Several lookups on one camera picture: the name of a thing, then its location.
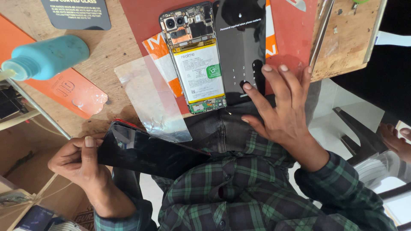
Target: camera lens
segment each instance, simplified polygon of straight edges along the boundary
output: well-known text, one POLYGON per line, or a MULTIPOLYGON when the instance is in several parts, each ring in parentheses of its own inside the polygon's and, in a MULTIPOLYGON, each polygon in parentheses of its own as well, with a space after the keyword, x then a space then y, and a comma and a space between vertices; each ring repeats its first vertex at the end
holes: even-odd
POLYGON ((182 18, 178 18, 176 21, 177 21, 177 25, 182 25, 184 23, 182 18))
POLYGON ((169 29, 172 29, 175 25, 174 20, 173 19, 167 19, 166 25, 169 29))

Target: black card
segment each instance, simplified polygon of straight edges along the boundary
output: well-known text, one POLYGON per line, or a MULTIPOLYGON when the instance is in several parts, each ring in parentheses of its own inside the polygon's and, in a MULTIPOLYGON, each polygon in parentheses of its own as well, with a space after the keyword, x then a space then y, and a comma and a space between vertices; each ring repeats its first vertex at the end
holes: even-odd
POLYGON ((57 29, 109 30, 104 0, 42 0, 51 24, 57 29))

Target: disassembled smartphone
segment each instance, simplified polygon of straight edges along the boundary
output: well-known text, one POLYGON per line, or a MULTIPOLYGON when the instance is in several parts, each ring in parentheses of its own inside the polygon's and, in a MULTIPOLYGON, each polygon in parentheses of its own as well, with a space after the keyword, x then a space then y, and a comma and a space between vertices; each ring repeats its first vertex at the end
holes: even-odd
POLYGON ((190 113, 227 106, 211 2, 163 13, 160 26, 190 113))

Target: green plaid shirt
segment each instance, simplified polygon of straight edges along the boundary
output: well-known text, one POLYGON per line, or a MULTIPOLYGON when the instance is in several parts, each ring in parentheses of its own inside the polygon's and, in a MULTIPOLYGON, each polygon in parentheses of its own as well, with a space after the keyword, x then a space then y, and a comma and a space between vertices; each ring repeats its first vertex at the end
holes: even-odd
MULTIPOLYGON (((301 191, 323 204, 318 209, 289 183, 295 161, 287 151, 250 131, 244 152, 212 153, 175 181, 156 178, 165 192, 158 230, 397 230, 381 198, 345 160, 329 154, 322 169, 294 175, 301 191)), ((134 202, 138 211, 126 219, 95 214, 96 230, 155 230, 147 222, 150 202, 134 202)))

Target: fingernail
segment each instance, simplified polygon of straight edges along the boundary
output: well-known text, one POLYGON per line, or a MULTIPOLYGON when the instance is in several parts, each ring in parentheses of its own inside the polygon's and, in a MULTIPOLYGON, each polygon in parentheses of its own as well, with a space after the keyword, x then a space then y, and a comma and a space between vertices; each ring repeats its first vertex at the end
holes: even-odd
POLYGON ((280 69, 284 72, 288 71, 288 67, 285 64, 281 64, 280 69))
POLYGON ((247 89, 247 90, 250 90, 252 88, 251 84, 249 84, 249 83, 245 83, 242 87, 247 89))
POLYGON ((270 65, 266 64, 266 65, 263 66, 263 70, 266 71, 266 72, 270 72, 270 71, 272 71, 272 67, 270 67, 270 65))
POLYGON ((87 148, 92 148, 92 147, 96 146, 93 137, 86 136, 84 140, 85 140, 85 146, 87 148))

